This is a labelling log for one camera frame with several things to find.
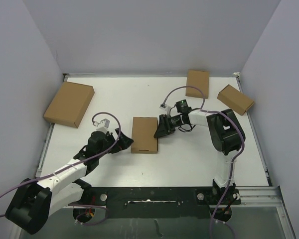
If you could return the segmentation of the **brown cardboard box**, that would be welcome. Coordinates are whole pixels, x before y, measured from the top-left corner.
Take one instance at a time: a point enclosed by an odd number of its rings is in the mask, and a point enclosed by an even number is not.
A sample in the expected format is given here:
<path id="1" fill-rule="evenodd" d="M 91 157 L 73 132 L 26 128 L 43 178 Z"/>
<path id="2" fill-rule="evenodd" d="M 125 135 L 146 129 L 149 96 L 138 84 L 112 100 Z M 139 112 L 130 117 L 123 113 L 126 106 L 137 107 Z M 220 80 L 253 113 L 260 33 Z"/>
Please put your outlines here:
<path id="1" fill-rule="evenodd" d="M 158 152 L 158 141 L 154 138 L 157 118 L 133 117 L 131 153 L 154 154 Z"/>

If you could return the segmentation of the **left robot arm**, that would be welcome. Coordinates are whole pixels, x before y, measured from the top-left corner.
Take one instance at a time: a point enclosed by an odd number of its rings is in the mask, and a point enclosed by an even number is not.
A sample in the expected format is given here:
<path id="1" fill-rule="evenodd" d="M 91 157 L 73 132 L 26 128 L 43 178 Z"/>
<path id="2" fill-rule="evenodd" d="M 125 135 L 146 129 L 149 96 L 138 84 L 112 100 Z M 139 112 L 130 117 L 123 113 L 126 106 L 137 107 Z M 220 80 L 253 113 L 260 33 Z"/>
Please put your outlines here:
<path id="1" fill-rule="evenodd" d="M 32 235 L 59 209 L 73 202 L 87 204 L 91 200 L 91 186 L 82 178 L 99 165 L 105 154 L 126 150 L 134 142 L 119 128 L 115 132 L 117 137 L 104 130 L 92 132 L 87 144 L 67 164 L 42 180 L 23 180 L 5 217 Z"/>

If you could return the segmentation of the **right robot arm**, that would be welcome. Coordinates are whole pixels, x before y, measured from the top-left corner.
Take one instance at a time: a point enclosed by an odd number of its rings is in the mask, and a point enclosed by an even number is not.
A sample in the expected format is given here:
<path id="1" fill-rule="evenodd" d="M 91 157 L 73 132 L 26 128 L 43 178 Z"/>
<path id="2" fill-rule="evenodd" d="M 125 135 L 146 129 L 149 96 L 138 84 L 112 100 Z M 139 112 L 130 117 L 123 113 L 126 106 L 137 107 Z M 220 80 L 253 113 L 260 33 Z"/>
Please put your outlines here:
<path id="1" fill-rule="evenodd" d="M 173 134 L 177 128 L 182 132 L 190 132 L 195 126 L 207 127 L 212 145 L 218 151 L 217 171 L 211 196 L 215 202 L 224 203 L 235 190 L 235 161 L 244 150 L 246 139 L 235 113 L 231 109 L 220 112 L 192 109 L 186 100 L 176 102 L 175 106 L 177 115 L 159 116 L 154 138 Z"/>

